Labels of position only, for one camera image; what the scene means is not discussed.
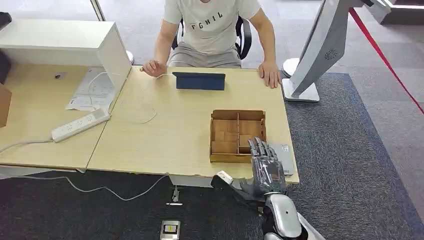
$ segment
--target gray shorts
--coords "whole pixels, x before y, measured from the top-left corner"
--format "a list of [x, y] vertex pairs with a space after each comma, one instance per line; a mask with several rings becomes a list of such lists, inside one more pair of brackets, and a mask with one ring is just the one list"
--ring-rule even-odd
[[207, 54], [198, 52], [190, 45], [180, 42], [171, 54], [169, 66], [240, 69], [242, 61], [237, 54], [236, 47], [223, 53]]

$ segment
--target dark gray carpet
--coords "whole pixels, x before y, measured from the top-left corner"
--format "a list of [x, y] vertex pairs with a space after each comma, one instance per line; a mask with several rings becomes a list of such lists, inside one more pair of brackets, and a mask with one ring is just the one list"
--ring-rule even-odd
[[[423, 225], [347, 74], [317, 82], [319, 103], [286, 102], [301, 184], [289, 190], [298, 211], [329, 240], [422, 240]], [[109, 186], [125, 197], [158, 177], [117, 172], [70, 176], [84, 189]], [[162, 220], [182, 221], [185, 240], [259, 240], [261, 218], [213, 189], [186, 187], [169, 207], [164, 179], [137, 200], [80, 193], [65, 180], [0, 181], [0, 239], [158, 239]]]

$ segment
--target office chair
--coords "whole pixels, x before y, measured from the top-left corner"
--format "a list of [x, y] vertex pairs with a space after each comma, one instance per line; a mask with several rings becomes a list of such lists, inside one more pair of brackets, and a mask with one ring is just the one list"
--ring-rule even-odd
[[[184, 37], [183, 19], [181, 19], [180, 23], [181, 23], [181, 27], [182, 27], [181, 37]], [[249, 21], [238, 16], [237, 23], [235, 24], [235, 33], [236, 33], [238, 39], [240, 39], [240, 44], [236, 42], [235, 47], [237, 48], [238, 56], [240, 57], [241, 60], [243, 60], [248, 55], [249, 50], [251, 49], [251, 46], [252, 46], [252, 32], [251, 32], [251, 25], [250, 25]], [[173, 42], [172, 42], [172, 49], [174, 49], [174, 50], [175, 50], [176, 47], [178, 47], [177, 38], [178, 38], [178, 31], [177, 31], [177, 34], [175, 35], [175, 38], [173, 39]]]

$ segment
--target red rope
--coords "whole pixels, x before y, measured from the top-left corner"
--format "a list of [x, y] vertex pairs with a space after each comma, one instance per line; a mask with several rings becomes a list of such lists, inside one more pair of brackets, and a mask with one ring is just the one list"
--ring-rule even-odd
[[383, 54], [382, 50], [380, 49], [379, 45], [376, 43], [376, 41], [373, 39], [373, 37], [371, 36], [370, 32], [368, 31], [368, 29], [365, 27], [365, 24], [362, 22], [362, 20], [360, 19], [360, 17], [358, 16], [357, 12], [355, 11], [355, 9], [353, 7], [350, 8], [349, 10], [350, 15], [352, 15], [353, 19], [355, 20], [356, 24], [358, 25], [358, 27], [360, 28], [360, 30], [363, 32], [363, 34], [365, 35], [366, 39], [368, 39], [369, 43], [374, 47], [375, 51], [378, 53], [378, 55], [380, 56], [380, 58], [383, 60], [383, 62], [386, 64], [386, 66], [388, 67], [388, 69], [391, 71], [391, 73], [394, 75], [394, 77], [397, 79], [397, 81], [399, 82], [399, 84], [402, 86], [402, 88], [405, 90], [405, 92], [409, 95], [409, 97], [412, 99], [412, 101], [416, 104], [416, 106], [419, 108], [419, 110], [421, 111], [422, 114], [424, 114], [424, 110], [423, 108], [421, 108], [420, 104], [418, 103], [418, 101], [411, 95], [411, 93], [408, 91], [408, 89], [405, 87], [404, 83], [401, 81], [401, 79], [398, 77], [398, 75], [396, 74], [395, 70], [393, 69], [393, 67], [390, 65], [389, 61], [387, 60], [386, 56]]

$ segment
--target blue tablet case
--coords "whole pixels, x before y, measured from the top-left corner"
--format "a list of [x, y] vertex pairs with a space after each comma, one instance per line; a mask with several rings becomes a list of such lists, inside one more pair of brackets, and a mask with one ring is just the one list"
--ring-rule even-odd
[[172, 74], [176, 76], [177, 89], [201, 89], [219, 91], [223, 91], [225, 89], [225, 74], [223, 73], [174, 71]]

